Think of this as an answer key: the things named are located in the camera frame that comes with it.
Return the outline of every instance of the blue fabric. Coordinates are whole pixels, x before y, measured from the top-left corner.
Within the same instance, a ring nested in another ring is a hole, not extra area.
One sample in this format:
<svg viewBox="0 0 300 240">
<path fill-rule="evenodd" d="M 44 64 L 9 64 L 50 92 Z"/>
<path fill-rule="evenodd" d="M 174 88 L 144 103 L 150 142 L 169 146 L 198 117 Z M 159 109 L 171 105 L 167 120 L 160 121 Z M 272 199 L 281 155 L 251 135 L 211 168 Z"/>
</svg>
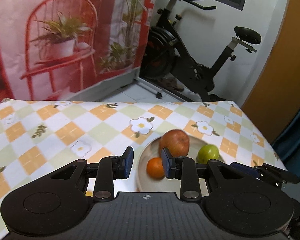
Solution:
<svg viewBox="0 0 300 240">
<path fill-rule="evenodd" d="M 272 147 L 288 171 L 300 178 L 300 110 Z"/>
</svg>

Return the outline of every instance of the orange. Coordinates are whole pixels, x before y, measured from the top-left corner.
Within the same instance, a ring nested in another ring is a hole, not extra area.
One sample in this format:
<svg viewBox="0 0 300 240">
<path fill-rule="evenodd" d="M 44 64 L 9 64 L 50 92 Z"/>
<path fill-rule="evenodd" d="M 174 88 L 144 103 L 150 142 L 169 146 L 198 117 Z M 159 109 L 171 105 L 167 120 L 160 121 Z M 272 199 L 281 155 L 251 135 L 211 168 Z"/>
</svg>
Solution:
<svg viewBox="0 0 300 240">
<path fill-rule="evenodd" d="M 152 158 L 147 164 L 147 173 L 153 179 L 162 179 L 164 170 L 160 157 Z"/>
</svg>

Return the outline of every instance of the caster wheel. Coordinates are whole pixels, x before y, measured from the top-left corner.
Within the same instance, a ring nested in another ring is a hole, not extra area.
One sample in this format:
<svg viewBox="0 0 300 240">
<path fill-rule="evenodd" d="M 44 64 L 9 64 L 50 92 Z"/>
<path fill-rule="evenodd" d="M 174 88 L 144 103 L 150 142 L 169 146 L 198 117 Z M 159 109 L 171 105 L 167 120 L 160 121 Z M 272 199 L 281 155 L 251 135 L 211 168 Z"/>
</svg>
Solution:
<svg viewBox="0 0 300 240">
<path fill-rule="evenodd" d="M 156 98 L 158 99 L 162 99 L 162 94 L 160 92 L 158 92 L 156 95 L 155 95 Z"/>
</svg>

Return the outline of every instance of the bike seat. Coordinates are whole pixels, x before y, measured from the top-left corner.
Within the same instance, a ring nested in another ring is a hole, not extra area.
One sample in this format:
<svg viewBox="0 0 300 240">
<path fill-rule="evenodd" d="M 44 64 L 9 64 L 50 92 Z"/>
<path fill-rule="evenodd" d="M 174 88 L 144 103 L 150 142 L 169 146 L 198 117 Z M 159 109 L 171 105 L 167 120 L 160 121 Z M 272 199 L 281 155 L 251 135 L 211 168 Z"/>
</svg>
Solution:
<svg viewBox="0 0 300 240">
<path fill-rule="evenodd" d="M 252 29 L 236 26 L 234 32 L 240 40 L 251 44 L 260 44 L 261 36 Z"/>
</svg>

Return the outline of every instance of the red chair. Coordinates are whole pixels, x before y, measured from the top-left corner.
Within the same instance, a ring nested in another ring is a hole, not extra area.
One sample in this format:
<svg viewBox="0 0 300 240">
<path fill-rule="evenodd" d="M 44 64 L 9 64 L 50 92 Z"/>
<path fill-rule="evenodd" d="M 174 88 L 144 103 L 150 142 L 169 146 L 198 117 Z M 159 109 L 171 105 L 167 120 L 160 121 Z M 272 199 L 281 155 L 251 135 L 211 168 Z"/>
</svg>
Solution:
<svg viewBox="0 0 300 240">
<path fill-rule="evenodd" d="M 82 22 L 87 24 L 92 31 L 86 32 L 85 36 L 78 38 L 77 43 L 85 42 L 89 45 L 88 48 L 75 52 L 72 56 L 51 59 L 49 58 L 49 45 L 37 44 L 31 42 L 31 40 L 47 33 L 43 27 L 45 23 L 40 21 L 58 21 L 57 12 L 61 12 L 66 17 L 79 17 Z M 47 98 L 47 100 L 56 100 L 61 94 L 60 91 L 56 91 L 55 78 L 53 70 L 63 68 L 67 66 L 75 65 L 80 71 L 80 89 L 83 89 L 83 65 L 82 61 L 90 58 L 93 65 L 94 76 L 97 77 L 95 70 L 93 49 L 95 29 L 97 26 L 97 12 L 93 4 L 89 0 L 45 0 L 39 4 L 30 14 L 26 24 L 26 48 L 25 48 L 25 62 L 26 72 L 20 77 L 26 78 L 30 98 L 34 100 L 34 87 L 32 84 L 32 77 L 42 73 L 49 73 L 50 84 L 53 94 Z"/>
</svg>

